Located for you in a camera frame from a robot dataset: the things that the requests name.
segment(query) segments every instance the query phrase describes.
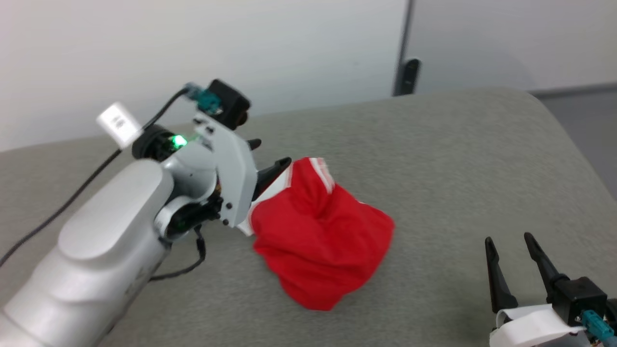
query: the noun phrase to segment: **black bracket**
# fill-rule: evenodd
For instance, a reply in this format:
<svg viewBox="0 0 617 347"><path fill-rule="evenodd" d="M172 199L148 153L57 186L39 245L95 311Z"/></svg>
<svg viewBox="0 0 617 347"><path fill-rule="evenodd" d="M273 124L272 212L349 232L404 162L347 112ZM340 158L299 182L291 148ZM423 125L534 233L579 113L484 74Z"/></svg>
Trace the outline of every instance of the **black bracket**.
<svg viewBox="0 0 617 347"><path fill-rule="evenodd" d="M422 62L419 59L411 59L405 64L403 78L400 81L400 95L414 94L418 82L418 74Z"/></svg>
<svg viewBox="0 0 617 347"><path fill-rule="evenodd" d="M593 310L598 316L604 317L608 298L606 293L587 277L571 280L559 273L531 233L525 233L525 242L542 276L546 302L553 306L553 310L566 324L571 327L580 325L581 313L586 310Z"/></svg>
<svg viewBox="0 0 617 347"><path fill-rule="evenodd" d="M251 102L242 93L221 80L213 80L208 91L221 100L222 112L211 116L212 118L232 130L246 123Z"/></svg>

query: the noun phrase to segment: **white stripe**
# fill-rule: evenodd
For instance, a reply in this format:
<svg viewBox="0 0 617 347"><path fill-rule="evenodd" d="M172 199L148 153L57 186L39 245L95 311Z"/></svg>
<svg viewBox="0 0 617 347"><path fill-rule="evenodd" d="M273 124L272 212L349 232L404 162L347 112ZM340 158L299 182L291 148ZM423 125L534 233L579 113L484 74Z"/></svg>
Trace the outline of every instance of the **white stripe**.
<svg viewBox="0 0 617 347"><path fill-rule="evenodd" d="M242 230L242 232L246 236L251 236L255 232L253 231L253 226L251 225L251 215L253 214L253 210L255 207L264 200L268 200L273 198L278 193L282 192L286 188L289 188L289 182L291 182L291 168L289 166L279 177L276 178L274 182L255 200L253 201L251 208L249 209L249 215L246 217L242 223L237 225L237 228Z"/></svg>
<svg viewBox="0 0 617 347"><path fill-rule="evenodd" d="M313 170L317 173L317 175L321 179L321 182L323 182L323 186L326 187L326 191L328 192L328 194L331 194L332 189L334 189L334 185L332 184L331 180L328 180L326 178L326 175L330 176L327 169L326 169L326 174L324 174L324 171L322 171L321 165L319 164L318 158L309 158L309 161L310 161L311 166L313 166Z"/></svg>
<svg viewBox="0 0 617 347"><path fill-rule="evenodd" d="M319 163L319 168L321 169L321 172L323 172L323 175L326 177L328 184L332 187L332 189L334 189L334 179L330 175L330 171L328 170L328 165L326 164L326 161L323 160L323 158L317 158L317 162Z"/></svg>

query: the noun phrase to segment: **white wall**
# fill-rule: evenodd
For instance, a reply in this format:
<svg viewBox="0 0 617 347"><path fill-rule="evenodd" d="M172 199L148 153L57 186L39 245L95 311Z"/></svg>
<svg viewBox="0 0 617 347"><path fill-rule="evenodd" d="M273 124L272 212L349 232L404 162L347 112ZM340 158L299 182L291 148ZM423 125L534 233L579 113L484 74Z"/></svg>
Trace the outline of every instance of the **white wall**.
<svg viewBox="0 0 617 347"><path fill-rule="evenodd" d="M615 0L414 0L417 93L617 82Z"/></svg>
<svg viewBox="0 0 617 347"><path fill-rule="evenodd" d="M114 101L145 121L189 81L223 79L252 115L386 98L405 3L2 1L0 151L102 133Z"/></svg>

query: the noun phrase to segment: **white tag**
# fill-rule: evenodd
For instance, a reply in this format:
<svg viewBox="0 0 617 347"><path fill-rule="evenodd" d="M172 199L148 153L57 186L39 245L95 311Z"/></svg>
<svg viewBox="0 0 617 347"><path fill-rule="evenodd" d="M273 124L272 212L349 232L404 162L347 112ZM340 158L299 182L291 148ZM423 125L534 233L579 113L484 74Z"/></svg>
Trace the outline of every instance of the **white tag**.
<svg viewBox="0 0 617 347"><path fill-rule="evenodd" d="M96 122L121 149L129 147L144 132L139 122L119 102L109 106Z"/></svg>

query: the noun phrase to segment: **green led light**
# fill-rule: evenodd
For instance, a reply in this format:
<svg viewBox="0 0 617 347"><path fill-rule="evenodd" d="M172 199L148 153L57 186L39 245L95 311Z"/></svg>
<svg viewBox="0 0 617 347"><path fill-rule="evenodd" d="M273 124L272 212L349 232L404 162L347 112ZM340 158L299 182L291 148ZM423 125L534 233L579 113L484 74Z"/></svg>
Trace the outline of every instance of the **green led light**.
<svg viewBox="0 0 617 347"><path fill-rule="evenodd" d="M180 148L182 146L186 146L188 141L186 141L186 139L183 138L181 135L175 135L172 137L172 143L175 148Z"/></svg>

